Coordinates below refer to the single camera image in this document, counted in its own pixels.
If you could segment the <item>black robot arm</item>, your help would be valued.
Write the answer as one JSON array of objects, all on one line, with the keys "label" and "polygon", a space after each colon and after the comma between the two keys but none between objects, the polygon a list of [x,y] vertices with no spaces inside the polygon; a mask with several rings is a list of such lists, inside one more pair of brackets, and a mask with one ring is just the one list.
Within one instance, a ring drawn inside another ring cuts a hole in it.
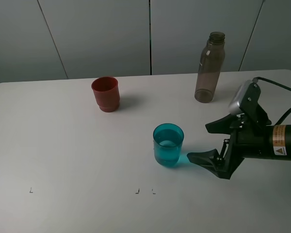
[{"label": "black robot arm", "polygon": [[221,151],[190,152],[187,158],[221,179],[229,180],[245,158],[291,161],[291,125],[264,125],[254,129],[244,115],[226,117],[206,124],[209,133],[228,134]]}]

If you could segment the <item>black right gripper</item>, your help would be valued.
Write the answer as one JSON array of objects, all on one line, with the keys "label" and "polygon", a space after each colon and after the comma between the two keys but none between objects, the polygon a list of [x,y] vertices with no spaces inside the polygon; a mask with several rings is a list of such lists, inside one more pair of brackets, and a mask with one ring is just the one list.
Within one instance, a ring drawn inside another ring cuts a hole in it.
[{"label": "black right gripper", "polygon": [[231,178],[245,158],[273,159],[273,150],[269,144],[269,118],[258,120],[262,129],[255,128],[244,114],[227,115],[205,125],[208,133],[229,134],[227,151],[220,156],[217,149],[206,152],[190,152],[187,158],[190,163],[201,166],[220,179]]}]

